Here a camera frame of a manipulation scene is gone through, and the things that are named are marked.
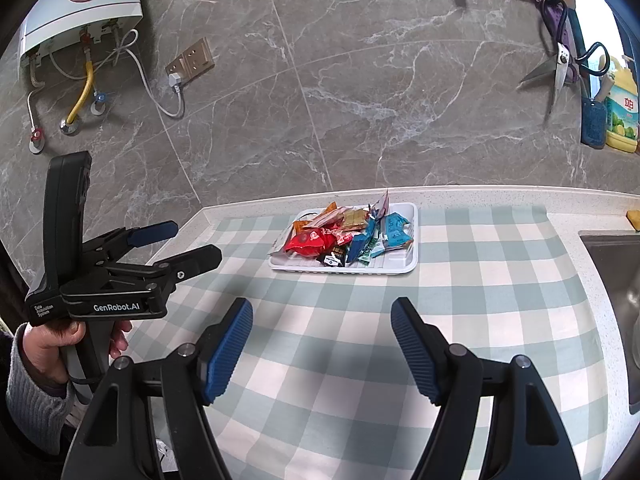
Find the person's left hand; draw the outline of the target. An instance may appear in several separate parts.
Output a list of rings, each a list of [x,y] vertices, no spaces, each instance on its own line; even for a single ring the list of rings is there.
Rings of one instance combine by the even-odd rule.
[[[128,349],[126,335],[132,330],[130,321],[116,321],[110,336],[108,353],[114,360]],[[23,351],[29,363],[45,378],[57,384],[68,381],[61,349],[74,346],[82,341],[86,333],[86,324],[80,321],[70,322],[63,328],[47,325],[32,327],[28,324],[23,333]]]

